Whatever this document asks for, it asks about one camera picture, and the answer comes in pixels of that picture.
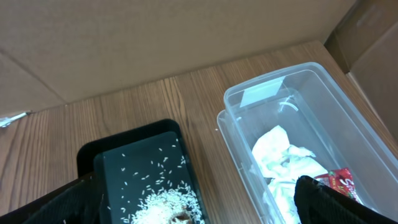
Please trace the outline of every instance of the crumpled paper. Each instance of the crumpled paper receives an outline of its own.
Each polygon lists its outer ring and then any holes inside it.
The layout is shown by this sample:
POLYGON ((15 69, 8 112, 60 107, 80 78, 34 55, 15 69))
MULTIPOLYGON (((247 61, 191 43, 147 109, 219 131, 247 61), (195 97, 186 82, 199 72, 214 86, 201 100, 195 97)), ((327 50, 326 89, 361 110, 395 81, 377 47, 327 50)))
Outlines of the crumpled paper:
POLYGON ((312 151, 291 145, 286 131, 280 126, 261 136, 252 154, 263 177, 272 179, 268 187, 285 222, 300 223, 294 204, 297 179, 302 175, 315 177, 328 171, 313 159, 315 155, 312 151))

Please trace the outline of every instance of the cardboard box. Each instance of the cardboard box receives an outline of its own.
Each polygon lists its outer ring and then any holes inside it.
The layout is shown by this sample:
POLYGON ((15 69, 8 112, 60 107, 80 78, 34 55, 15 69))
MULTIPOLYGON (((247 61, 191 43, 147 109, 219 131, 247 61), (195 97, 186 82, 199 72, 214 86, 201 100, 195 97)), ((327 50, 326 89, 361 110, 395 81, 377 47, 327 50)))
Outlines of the cardboard box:
POLYGON ((41 110, 62 103, 63 100, 28 71, 0 54, 0 118, 14 112, 41 110))
POLYGON ((360 1, 326 47, 398 140, 398 1, 360 1))
POLYGON ((33 107, 27 92, 18 103, 0 105, 40 110, 265 50, 324 42, 354 2, 3 0, 2 50, 59 99, 41 97, 33 107))

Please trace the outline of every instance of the red wrapper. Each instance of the red wrapper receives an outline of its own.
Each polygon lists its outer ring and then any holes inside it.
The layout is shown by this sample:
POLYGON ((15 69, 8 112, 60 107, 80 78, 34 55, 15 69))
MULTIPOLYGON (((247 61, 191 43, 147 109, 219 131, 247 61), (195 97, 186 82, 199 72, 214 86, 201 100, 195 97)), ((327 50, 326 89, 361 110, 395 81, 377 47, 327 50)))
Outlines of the red wrapper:
POLYGON ((348 168, 331 170, 327 174, 316 176, 314 179, 333 190, 362 203, 356 194, 353 176, 348 168))

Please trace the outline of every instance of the scattered rice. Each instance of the scattered rice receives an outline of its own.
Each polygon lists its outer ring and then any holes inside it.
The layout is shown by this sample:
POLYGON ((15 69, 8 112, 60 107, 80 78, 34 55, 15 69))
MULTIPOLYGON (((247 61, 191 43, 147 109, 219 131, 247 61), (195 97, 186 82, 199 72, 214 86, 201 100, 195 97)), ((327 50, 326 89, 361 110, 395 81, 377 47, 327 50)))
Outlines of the scattered rice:
POLYGON ((169 223, 171 218, 182 213, 186 213, 193 224, 205 223, 196 195, 191 190, 187 190, 184 194, 178 190, 160 189, 158 195, 148 195, 146 202, 138 206, 142 210, 138 210, 131 215, 131 224, 166 224, 169 223))
POLYGON ((186 163, 186 162, 185 162, 185 158, 184 158, 184 156, 182 156, 182 158, 181 158, 181 164, 184 164, 184 163, 186 163))

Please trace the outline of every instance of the brown object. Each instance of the brown object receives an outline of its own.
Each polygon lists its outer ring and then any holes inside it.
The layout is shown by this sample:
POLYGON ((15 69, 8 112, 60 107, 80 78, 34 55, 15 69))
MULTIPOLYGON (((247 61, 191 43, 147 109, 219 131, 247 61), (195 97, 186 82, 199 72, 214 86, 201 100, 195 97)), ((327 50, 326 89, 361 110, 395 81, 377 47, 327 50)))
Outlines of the brown object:
POLYGON ((216 117, 227 88, 304 62, 323 65, 398 155, 384 126, 316 41, 41 111, 0 129, 0 213, 75 179, 76 154, 84 143, 171 118, 182 129, 212 223, 259 223, 216 117))
POLYGON ((180 223, 182 221, 186 221, 186 224, 192 224, 192 220, 189 217, 189 214, 187 214, 187 213, 179 214, 176 217, 172 218, 170 221, 170 224, 177 223, 177 221, 178 221, 178 223, 180 223))
POLYGON ((351 69, 355 62, 398 22, 397 11, 396 0, 358 1, 335 29, 326 43, 327 49, 339 65, 351 69))
POLYGON ((398 140, 398 1, 363 0, 325 44, 398 140))
POLYGON ((30 88, 53 91, 60 101, 52 93, 35 98, 22 80, 0 88, 0 95, 14 89, 21 96, 0 98, 0 114, 42 110, 303 41, 324 42, 354 2, 2 0, 0 54, 47 89, 30 88))

